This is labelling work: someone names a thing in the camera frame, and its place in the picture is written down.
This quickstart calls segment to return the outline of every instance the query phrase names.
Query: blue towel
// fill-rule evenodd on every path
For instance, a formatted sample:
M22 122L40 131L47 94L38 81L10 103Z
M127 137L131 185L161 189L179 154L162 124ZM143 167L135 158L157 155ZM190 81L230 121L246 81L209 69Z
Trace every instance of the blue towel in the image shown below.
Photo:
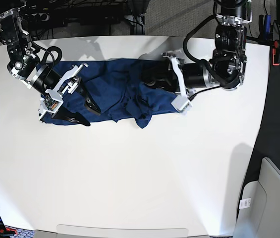
M60 62L55 71L63 75L71 66L80 65L82 62ZM111 61L88 61L89 67L83 69L79 76L82 77L91 96L98 104L102 114L97 116L85 107L85 99L74 92L64 96L63 106L72 113L78 112L89 122L100 122L135 118L141 128L145 128L152 115L174 113L176 110L171 105L175 99L173 93L161 89L150 89L141 82L141 71L156 65L156 61L138 59L116 59ZM56 125L71 125L72 123L52 119L47 114L43 121Z

